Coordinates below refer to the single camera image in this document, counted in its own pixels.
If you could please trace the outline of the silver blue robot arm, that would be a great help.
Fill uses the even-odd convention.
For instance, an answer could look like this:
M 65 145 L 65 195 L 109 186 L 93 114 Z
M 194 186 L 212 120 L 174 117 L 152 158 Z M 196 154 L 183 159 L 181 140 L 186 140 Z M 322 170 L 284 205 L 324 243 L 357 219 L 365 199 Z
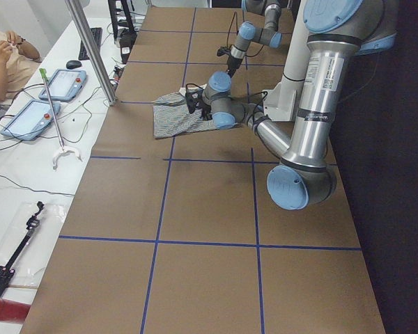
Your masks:
M 279 18 L 287 1 L 242 1 L 242 10 L 264 17 L 263 28 L 251 22 L 243 22 L 238 29 L 234 44 L 229 49 L 227 74 L 232 77 L 240 68 L 251 42 L 277 48 L 281 44 L 282 34 L 278 32 Z
M 272 200 L 287 210 L 328 199 L 336 175 L 325 162 L 330 128 L 350 59 L 391 48 L 396 37 L 397 1 L 302 1 L 284 73 L 262 104 L 231 97 L 231 79 L 252 42 L 276 48 L 279 17 L 289 1 L 243 1 L 244 11 L 261 15 L 263 27 L 244 22 L 225 50 L 227 70 L 214 73 L 199 96 L 218 129 L 247 124 L 279 158 L 267 178 Z

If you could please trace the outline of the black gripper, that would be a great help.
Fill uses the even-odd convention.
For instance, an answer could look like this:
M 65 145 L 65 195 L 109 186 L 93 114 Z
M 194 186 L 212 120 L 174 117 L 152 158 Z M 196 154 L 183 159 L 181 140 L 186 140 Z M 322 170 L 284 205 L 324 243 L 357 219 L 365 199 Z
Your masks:
M 212 120 L 211 107 L 206 103 L 201 102 L 199 105 L 202 120 Z
M 232 55 L 230 55 L 228 57 L 227 60 L 227 65 L 228 65 L 228 69 L 226 71 L 226 73 L 228 75 L 234 75 L 235 72 L 240 68 L 241 66 L 241 59 L 240 58 L 236 58 Z

